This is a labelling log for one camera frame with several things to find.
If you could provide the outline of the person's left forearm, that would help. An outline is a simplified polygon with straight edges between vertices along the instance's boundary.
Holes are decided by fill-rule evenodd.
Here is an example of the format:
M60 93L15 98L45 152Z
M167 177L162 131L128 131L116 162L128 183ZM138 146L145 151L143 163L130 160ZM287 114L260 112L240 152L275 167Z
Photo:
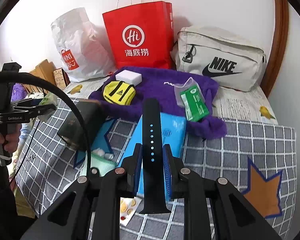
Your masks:
M15 199L10 188L7 167L0 165L0 239L15 239L17 219Z

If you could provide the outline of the person's left hand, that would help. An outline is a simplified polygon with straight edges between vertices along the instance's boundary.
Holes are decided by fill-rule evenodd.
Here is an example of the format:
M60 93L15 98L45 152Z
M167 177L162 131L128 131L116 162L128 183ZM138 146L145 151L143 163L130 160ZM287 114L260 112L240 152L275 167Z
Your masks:
M8 153L13 153L17 150L19 144L21 124L15 124L14 132L6 136L0 133L0 146L4 146L4 150Z

